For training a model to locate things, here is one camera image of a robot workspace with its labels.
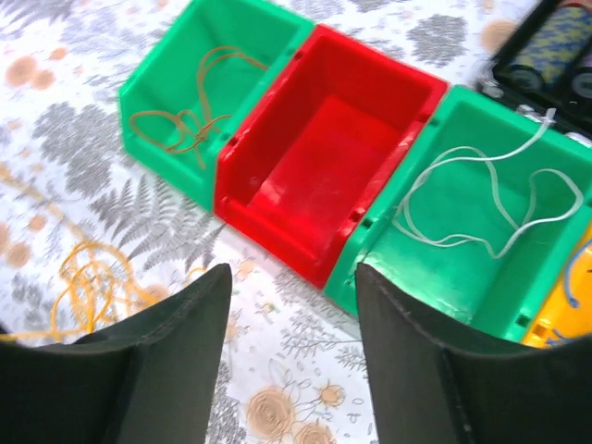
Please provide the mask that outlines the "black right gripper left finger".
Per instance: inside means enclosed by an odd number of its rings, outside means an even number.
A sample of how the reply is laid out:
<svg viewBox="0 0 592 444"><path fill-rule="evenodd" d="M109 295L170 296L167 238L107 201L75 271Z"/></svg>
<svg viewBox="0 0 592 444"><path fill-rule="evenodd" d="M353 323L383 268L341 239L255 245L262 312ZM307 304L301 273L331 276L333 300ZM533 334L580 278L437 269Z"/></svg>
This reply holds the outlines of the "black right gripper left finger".
<svg viewBox="0 0 592 444"><path fill-rule="evenodd" d="M213 267L71 344L1 346L5 443L202 443L231 298Z"/></svg>

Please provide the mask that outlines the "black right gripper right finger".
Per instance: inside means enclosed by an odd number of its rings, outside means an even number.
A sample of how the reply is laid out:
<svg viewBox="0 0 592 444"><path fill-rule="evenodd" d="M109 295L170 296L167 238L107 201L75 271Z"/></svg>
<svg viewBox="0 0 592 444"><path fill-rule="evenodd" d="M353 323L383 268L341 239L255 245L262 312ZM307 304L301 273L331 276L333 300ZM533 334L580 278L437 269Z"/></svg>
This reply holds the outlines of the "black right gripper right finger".
<svg viewBox="0 0 592 444"><path fill-rule="evenodd" d="M538 349L469 327L358 265L356 298L383 443L587 443L591 338Z"/></svg>

